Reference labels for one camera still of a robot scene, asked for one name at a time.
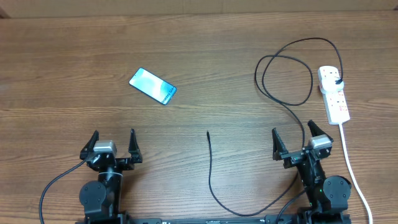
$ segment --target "smartphone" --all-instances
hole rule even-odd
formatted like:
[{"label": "smartphone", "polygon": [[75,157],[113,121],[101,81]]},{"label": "smartphone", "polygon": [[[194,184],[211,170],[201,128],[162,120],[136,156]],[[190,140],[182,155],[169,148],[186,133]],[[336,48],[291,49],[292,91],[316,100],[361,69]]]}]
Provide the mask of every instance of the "smartphone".
[{"label": "smartphone", "polygon": [[166,105],[177,91],[174,86],[143,68],[137,70],[129,83],[163,105]]}]

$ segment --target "wooden surface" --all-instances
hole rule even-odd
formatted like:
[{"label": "wooden surface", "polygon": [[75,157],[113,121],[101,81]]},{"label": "wooden surface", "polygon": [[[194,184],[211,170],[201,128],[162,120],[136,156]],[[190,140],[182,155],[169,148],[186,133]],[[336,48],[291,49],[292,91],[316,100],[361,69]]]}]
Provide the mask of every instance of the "wooden surface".
[{"label": "wooden surface", "polygon": [[[38,202],[55,176],[77,164],[94,130],[126,156],[129,129],[137,131],[144,163],[124,173],[122,208],[134,217],[234,217],[229,208],[255,212],[275,199],[295,169],[273,161],[271,129],[288,149],[300,149],[291,115],[255,89],[257,61],[284,44],[325,37],[340,50],[351,121],[345,127],[353,170],[375,223],[398,219],[398,13],[324,12],[205,16],[92,17],[0,21],[0,223],[39,223]],[[292,109],[331,135],[326,175],[350,179],[337,126],[327,123],[317,69],[338,65],[333,49],[311,41],[284,54],[307,62],[313,94]],[[129,86],[139,67],[178,90],[167,106]],[[297,62],[277,59],[266,83],[281,100],[305,98],[310,77]],[[44,201],[46,223],[83,218],[78,193],[96,180],[81,167],[55,183]],[[277,213],[302,186],[262,215]],[[366,211],[355,189],[353,223]],[[307,205],[302,197],[288,212]]]},{"label": "wooden surface", "polygon": [[397,5],[398,0],[0,0],[4,17],[11,18],[366,11]]}]

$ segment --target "power strip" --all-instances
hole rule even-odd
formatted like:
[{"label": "power strip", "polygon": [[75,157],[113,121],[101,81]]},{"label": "power strip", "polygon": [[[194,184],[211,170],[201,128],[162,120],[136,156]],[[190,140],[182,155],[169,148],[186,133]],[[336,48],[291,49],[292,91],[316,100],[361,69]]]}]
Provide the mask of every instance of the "power strip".
[{"label": "power strip", "polygon": [[341,143],[343,145],[344,157],[347,163],[348,172],[353,180],[356,191],[368,212],[369,224],[373,224],[373,217],[371,208],[369,207],[365,196],[359,189],[358,183],[356,182],[354,172],[349,163],[346,140],[344,137],[343,123],[349,120],[349,113],[346,98],[344,96],[343,88],[344,82],[336,84],[336,81],[340,79],[338,69],[332,66],[322,66],[318,69],[319,88],[323,95],[323,101],[325,102],[326,115],[328,116],[329,124],[338,124],[341,134]]},{"label": "power strip", "polygon": [[318,69],[319,87],[325,102],[326,115],[329,124],[337,125],[349,120],[346,98],[344,96],[344,83],[336,85],[340,79],[338,69],[332,66],[322,66]]}]

